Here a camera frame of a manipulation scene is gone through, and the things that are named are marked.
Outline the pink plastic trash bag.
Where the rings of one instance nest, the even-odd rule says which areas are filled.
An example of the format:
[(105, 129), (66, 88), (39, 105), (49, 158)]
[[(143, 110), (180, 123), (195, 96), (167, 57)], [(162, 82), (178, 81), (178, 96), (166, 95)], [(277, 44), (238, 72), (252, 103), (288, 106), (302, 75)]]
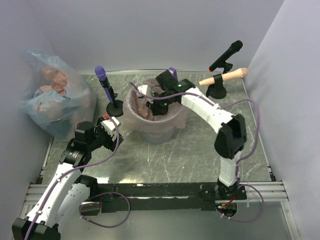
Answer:
[(123, 129), (158, 134), (186, 126), (186, 107), (173, 102), (154, 110), (152, 107), (155, 105), (155, 100), (138, 96), (133, 88), (130, 88), (123, 102)]

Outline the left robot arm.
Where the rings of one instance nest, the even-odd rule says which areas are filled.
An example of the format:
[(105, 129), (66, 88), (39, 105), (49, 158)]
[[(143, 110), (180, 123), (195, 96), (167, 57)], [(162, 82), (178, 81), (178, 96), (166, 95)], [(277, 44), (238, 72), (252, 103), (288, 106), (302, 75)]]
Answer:
[(90, 167), (92, 152), (105, 147), (116, 152), (123, 141), (121, 123), (114, 116), (98, 119), (97, 124), (80, 122), (63, 151), (56, 171), (32, 210), (12, 224), (15, 240), (59, 240), (65, 222), (84, 201), (99, 195), (97, 179), (83, 174)]

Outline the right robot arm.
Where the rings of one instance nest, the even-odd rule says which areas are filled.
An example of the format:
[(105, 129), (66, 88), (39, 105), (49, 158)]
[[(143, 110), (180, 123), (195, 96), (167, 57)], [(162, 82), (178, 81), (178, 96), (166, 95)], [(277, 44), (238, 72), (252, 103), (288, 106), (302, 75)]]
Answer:
[(162, 92), (154, 93), (146, 103), (153, 115), (165, 115), (170, 104), (179, 103), (200, 116), (217, 134), (214, 142), (214, 149), (220, 156), (217, 191), (223, 199), (230, 199), (237, 192), (238, 161), (247, 141), (245, 118), (222, 109), (195, 84), (188, 79), (175, 79), (169, 70), (155, 80)]

